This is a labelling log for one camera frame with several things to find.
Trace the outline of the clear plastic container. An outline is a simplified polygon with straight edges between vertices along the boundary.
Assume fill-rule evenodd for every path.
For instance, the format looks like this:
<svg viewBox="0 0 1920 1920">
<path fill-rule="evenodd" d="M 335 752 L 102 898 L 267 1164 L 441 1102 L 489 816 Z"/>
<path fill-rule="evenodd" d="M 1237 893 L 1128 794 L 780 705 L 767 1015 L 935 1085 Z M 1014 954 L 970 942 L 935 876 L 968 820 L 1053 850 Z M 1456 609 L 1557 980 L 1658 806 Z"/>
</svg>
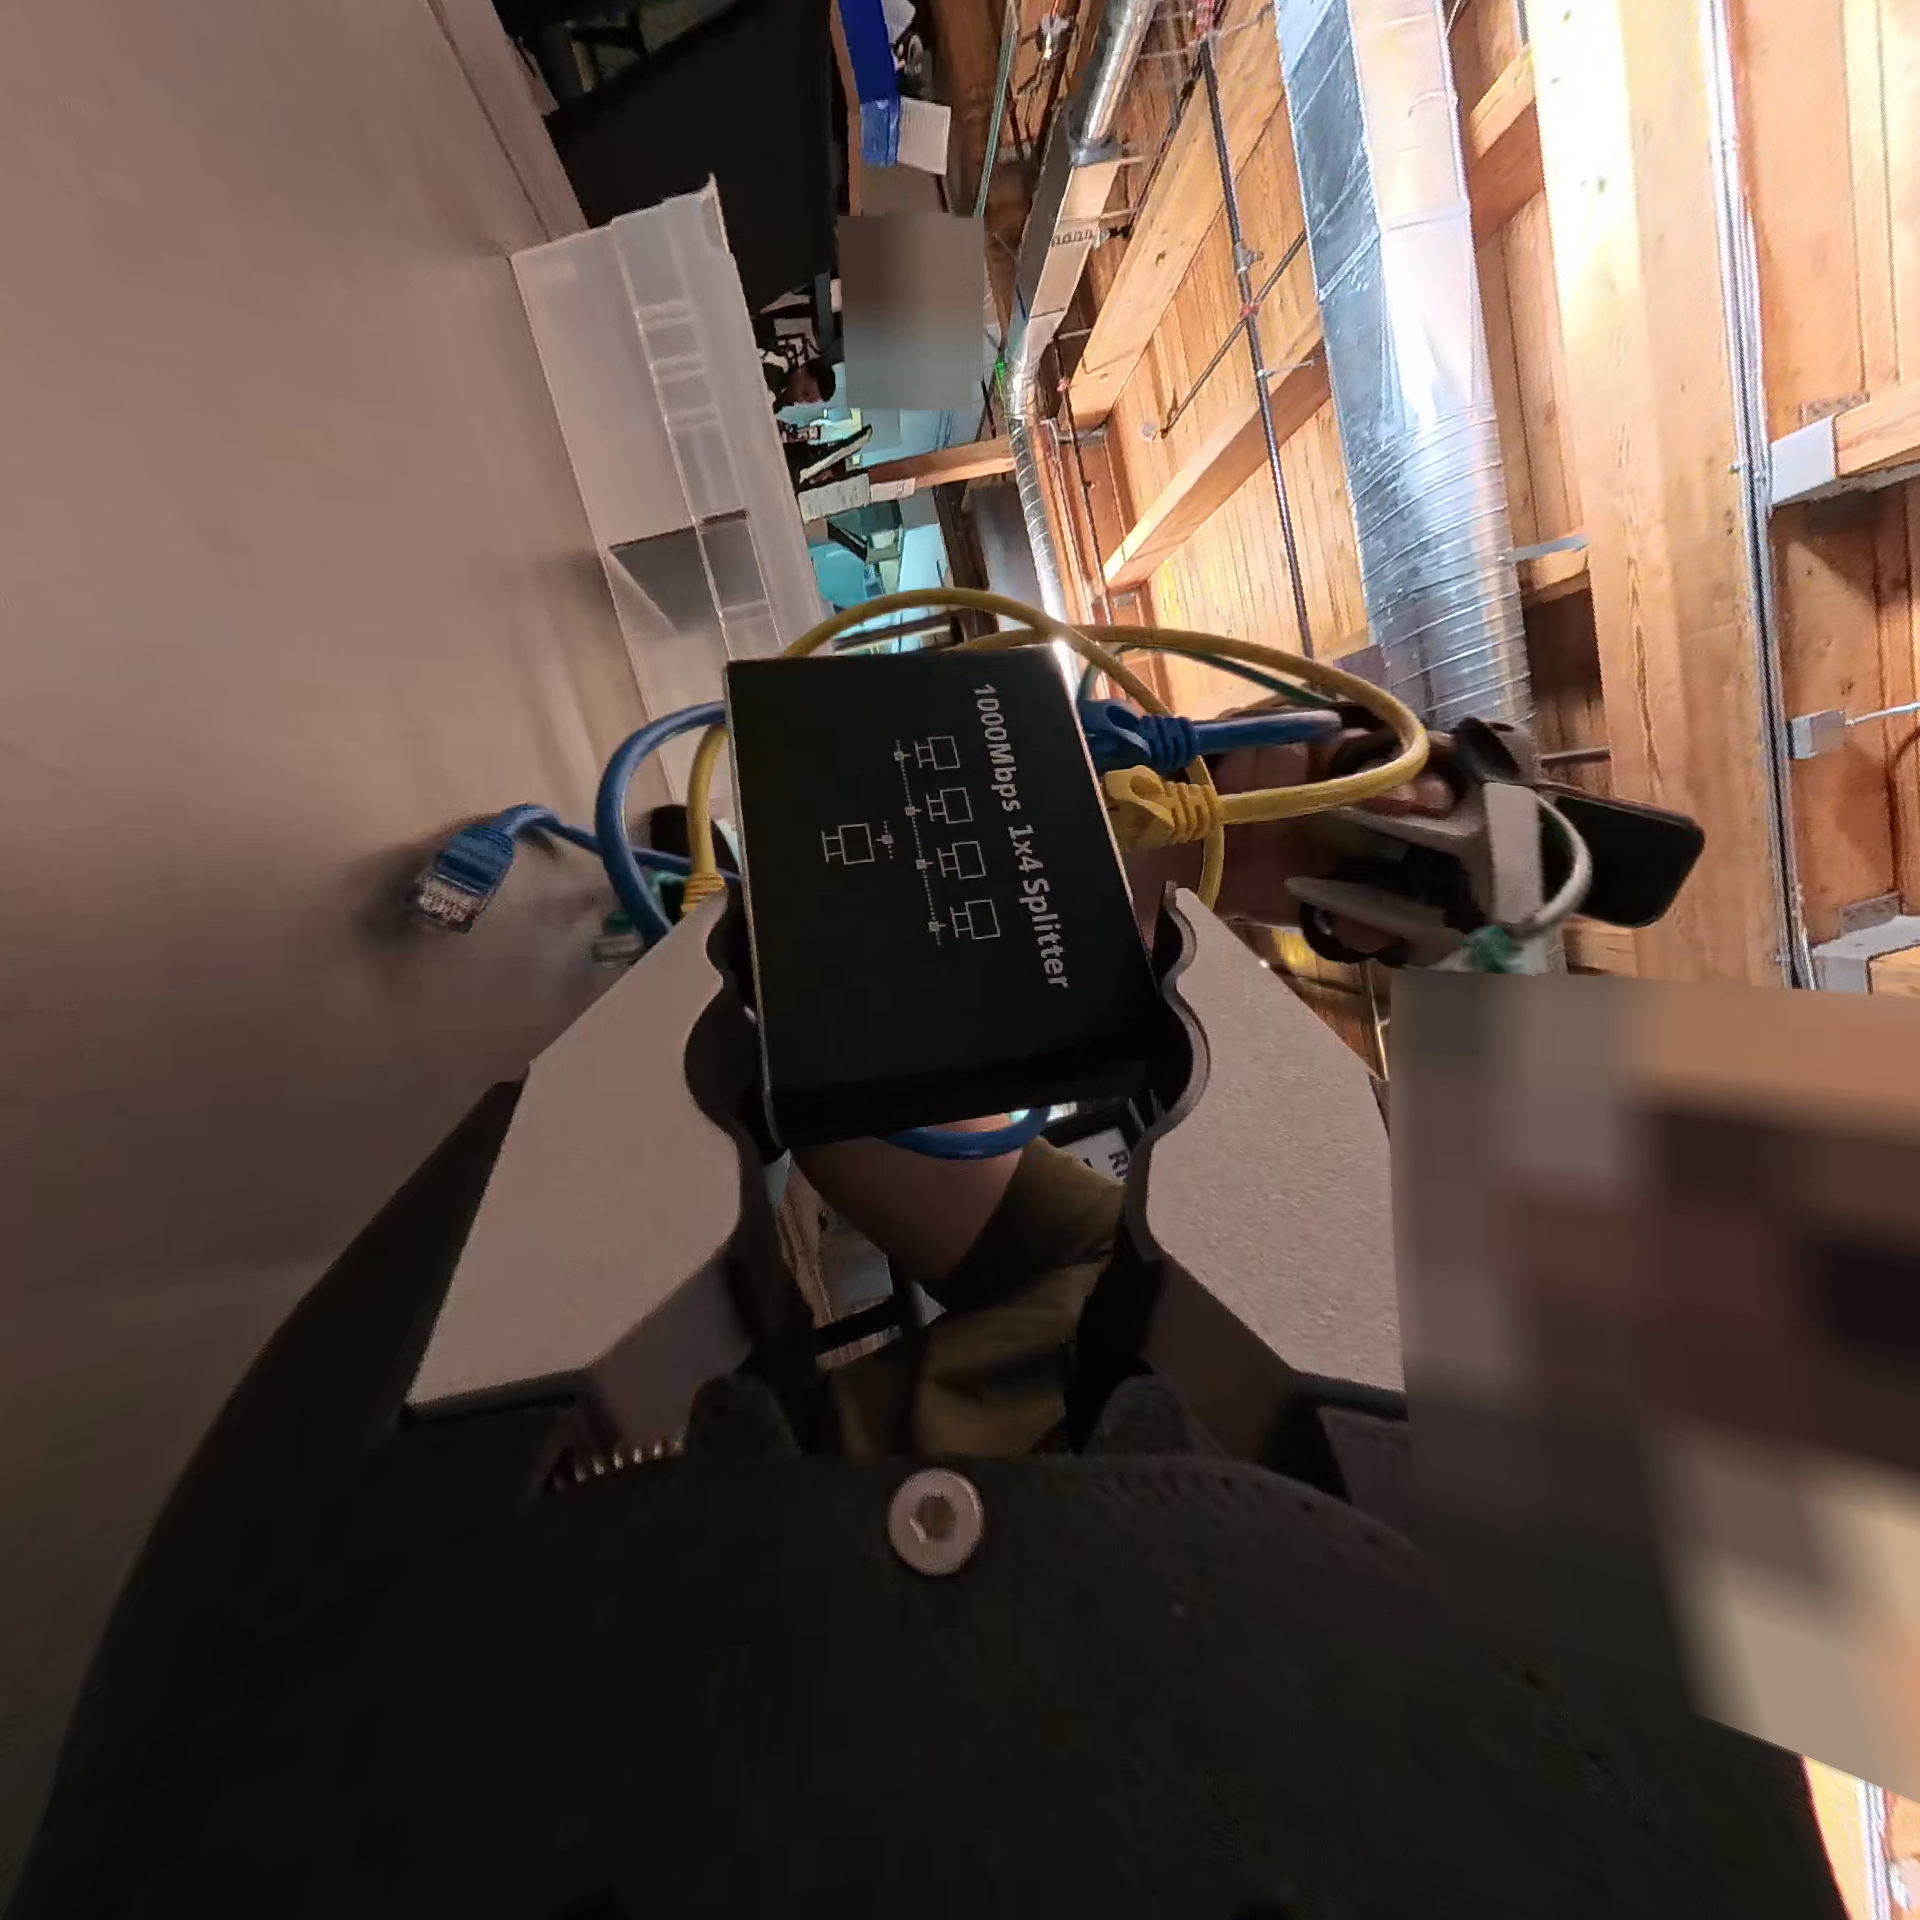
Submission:
<svg viewBox="0 0 1920 1920">
<path fill-rule="evenodd" d="M 520 250 L 515 287 L 651 717 L 824 601 L 719 182 Z"/>
</svg>

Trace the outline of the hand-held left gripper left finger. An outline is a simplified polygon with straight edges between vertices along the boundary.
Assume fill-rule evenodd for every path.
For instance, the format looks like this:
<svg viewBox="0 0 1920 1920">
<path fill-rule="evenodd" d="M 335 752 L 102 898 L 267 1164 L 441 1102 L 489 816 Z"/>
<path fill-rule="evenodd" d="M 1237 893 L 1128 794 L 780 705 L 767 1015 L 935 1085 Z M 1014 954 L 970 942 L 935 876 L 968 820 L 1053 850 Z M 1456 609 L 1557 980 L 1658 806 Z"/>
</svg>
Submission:
<svg viewBox="0 0 1920 1920">
<path fill-rule="evenodd" d="M 651 1452 L 708 1377 L 754 1373 L 808 1421 L 817 1333 L 776 1219 L 742 936 L 742 898 L 706 898 L 530 1060 L 413 1415 L 570 1403 L 591 1450 Z"/>
</svg>

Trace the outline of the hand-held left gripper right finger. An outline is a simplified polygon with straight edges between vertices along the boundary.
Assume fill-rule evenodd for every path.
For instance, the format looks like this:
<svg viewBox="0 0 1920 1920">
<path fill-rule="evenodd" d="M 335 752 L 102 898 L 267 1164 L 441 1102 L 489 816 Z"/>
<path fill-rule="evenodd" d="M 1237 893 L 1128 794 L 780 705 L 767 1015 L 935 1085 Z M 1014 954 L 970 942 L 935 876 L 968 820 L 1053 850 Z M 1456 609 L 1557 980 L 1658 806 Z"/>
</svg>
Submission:
<svg viewBox="0 0 1920 1920">
<path fill-rule="evenodd" d="M 1144 1133 L 1068 1363 L 1073 1443 L 1128 1377 L 1158 1377 L 1226 1452 L 1399 1448 L 1390 1159 L 1373 1068 L 1191 889 L 1164 889 L 1154 975 Z"/>
</svg>

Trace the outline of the black network splitter box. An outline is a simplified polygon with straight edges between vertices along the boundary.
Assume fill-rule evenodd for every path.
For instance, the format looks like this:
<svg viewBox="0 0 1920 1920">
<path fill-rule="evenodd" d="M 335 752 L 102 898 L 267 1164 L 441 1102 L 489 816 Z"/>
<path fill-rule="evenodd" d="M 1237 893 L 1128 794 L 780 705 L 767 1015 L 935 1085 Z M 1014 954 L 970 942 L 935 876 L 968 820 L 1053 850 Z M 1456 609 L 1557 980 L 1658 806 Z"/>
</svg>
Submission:
<svg viewBox="0 0 1920 1920">
<path fill-rule="evenodd" d="M 1144 1089 L 1164 1003 L 1050 642 L 734 659 L 726 724 L 783 1146 Z"/>
</svg>

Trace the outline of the silver ventilation duct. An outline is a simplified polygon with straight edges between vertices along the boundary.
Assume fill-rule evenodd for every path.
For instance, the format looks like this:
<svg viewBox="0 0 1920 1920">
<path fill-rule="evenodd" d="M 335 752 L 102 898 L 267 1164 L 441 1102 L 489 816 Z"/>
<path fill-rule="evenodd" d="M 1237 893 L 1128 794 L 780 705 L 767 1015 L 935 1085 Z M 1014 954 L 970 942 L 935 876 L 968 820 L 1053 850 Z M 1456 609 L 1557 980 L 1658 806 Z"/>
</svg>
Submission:
<svg viewBox="0 0 1920 1920">
<path fill-rule="evenodd" d="M 1278 4 L 1356 563 L 1429 727 L 1533 715 L 1460 110 L 1438 4 Z"/>
</svg>

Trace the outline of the person's right hand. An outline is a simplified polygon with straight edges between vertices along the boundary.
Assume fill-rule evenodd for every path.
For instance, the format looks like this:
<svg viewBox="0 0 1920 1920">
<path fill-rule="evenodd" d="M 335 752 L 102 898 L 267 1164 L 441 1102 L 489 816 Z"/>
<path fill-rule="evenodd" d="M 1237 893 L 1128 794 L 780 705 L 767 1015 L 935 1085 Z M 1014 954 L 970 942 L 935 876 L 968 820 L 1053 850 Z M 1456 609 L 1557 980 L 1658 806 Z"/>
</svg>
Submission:
<svg viewBox="0 0 1920 1920">
<path fill-rule="evenodd" d="M 1321 784 L 1390 761 L 1394 737 L 1388 733 L 1368 724 L 1356 705 L 1340 705 L 1337 712 L 1343 717 L 1337 736 L 1208 756 L 1214 788 L 1224 796 L 1261 794 L 1266 788 Z M 1460 805 L 1460 794 L 1454 733 L 1440 727 L 1431 733 L 1429 761 L 1412 780 L 1356 806 L 1378 820 L 1443 820 Z M 1297 918 L 1289 880 L 1331 876 L 1356 835 L 1360 828 L 1331 810 L 1226 828 L 1216 912 L 1289 926 Z"/>
</svg>

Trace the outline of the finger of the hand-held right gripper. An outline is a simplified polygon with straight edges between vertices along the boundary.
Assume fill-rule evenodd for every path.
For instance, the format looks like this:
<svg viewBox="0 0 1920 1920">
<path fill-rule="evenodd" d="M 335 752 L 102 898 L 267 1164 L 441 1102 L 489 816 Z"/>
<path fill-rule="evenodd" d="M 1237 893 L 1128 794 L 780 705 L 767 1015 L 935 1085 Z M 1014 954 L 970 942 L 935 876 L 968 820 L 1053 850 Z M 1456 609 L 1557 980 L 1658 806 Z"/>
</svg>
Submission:
<svg viewBox="0 0 1920 1920">
<path fill-rule="evenodd" d="M 1553 880 L 1553 815 L 1525 784 L 1483 784 L 1483 842 L 1474 880 L 1483 923 L 1474 947 L 1489 966 L 1550 966 L 1553 932 L 1539 932 Z"/>
</svg>

